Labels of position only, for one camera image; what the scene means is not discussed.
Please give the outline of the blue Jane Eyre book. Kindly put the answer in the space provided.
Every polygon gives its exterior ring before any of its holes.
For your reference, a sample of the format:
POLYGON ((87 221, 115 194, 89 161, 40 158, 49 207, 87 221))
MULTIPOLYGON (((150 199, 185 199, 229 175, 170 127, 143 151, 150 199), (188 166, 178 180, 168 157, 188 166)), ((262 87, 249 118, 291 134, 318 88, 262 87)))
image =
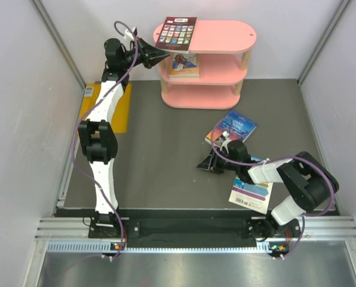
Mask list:
POLYGON ((228 132, 232 141, 241 140, 245 142, 256 127, 257 122, 232 109, 214 126, 204 140, 208 144, 213 141, 215 146, 220 147, 220 136, 223 132, 228 132))

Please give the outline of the orange Othello book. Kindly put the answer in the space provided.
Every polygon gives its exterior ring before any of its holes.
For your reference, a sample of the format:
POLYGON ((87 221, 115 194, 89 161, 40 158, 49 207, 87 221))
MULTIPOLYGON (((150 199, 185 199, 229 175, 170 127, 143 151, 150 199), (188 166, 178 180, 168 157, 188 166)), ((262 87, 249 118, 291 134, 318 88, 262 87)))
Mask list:
POLYGON ((174 53, 168 75, 200 75, 200 65, 195 53, 174 53))

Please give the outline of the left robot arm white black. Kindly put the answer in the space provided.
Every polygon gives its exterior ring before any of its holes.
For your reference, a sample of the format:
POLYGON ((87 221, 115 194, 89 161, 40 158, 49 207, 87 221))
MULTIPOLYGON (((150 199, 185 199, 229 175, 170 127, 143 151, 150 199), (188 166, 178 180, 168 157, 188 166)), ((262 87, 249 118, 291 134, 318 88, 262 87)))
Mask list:
POLYGON ((126 90, 130 69, 139 64, 150 69, 170 55, 141 38, 132 41, 132 45, 127 50, 116 38, 104 43, 106 62, 100 93, 92 110, 78 125, 80 146, 93 172, 92 179, 96 189, 96 206, 88 234, 90 238, 124 236, 124 227, 117 212, 118 201, 113 178, 118 142, 111 121, 126 90))

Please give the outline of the green Treehouse book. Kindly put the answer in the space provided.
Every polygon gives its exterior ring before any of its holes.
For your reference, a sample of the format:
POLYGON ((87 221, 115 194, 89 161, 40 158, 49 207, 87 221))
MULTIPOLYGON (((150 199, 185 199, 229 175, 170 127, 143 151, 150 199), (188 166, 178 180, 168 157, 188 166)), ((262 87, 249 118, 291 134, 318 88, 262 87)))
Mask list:
POLYGON ((185 80, 185 79, 199 79, 199 75, 169 75, 169 79, 185 80))

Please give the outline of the dark red book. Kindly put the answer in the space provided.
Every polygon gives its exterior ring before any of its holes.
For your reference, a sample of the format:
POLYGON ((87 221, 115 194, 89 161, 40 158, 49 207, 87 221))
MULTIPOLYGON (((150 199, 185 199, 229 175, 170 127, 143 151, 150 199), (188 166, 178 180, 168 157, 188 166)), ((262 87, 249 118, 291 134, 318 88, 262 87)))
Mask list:
POLYGON ((157 33, 156 48, 188 54, 196 23, 196 17, 166 17, 157 33))

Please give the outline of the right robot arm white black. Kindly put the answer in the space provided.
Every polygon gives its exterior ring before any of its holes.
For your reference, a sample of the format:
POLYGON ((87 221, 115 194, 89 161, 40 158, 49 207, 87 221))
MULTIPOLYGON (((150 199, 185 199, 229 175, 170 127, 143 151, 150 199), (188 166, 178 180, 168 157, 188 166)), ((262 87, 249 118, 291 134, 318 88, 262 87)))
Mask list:
POLYGON ((233 171, 247 185, 284 184, 289 196, 266 215, 263 237, 282 235, 288 223, 298 216, 312 213, 326 200, 333 204, 339 191, 337 179, 310 153, 302 151, 279 160, 256 160, 241 140, 225 140, 220 147, 212 147, 197 168, 217 175, 233 171))

